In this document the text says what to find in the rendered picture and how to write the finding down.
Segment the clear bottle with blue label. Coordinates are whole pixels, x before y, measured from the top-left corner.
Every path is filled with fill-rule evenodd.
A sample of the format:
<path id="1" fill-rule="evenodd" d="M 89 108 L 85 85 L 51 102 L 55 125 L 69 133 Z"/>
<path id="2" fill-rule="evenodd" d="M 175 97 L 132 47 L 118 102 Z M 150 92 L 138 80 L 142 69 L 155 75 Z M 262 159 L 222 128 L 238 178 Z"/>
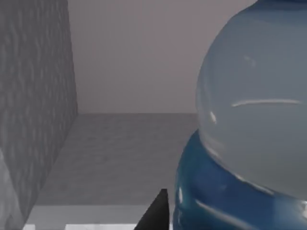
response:
<path id="1" fill-rule="evenodd" d="M 196 108 L 173 230 L 307 230 L 307 0 L 257 0 L 231 17 Z"/>

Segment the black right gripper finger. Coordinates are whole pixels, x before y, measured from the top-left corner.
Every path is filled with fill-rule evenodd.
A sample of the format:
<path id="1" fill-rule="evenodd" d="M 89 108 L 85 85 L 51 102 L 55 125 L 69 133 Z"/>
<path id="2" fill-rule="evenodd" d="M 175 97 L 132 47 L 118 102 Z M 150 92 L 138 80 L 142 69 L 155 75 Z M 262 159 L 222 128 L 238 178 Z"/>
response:
<path id="1" fill-rule="evenodd" d="M 169 230 L 169 201 L 167 189 L 161 189 L 145 211 L 134 230 Z"/>

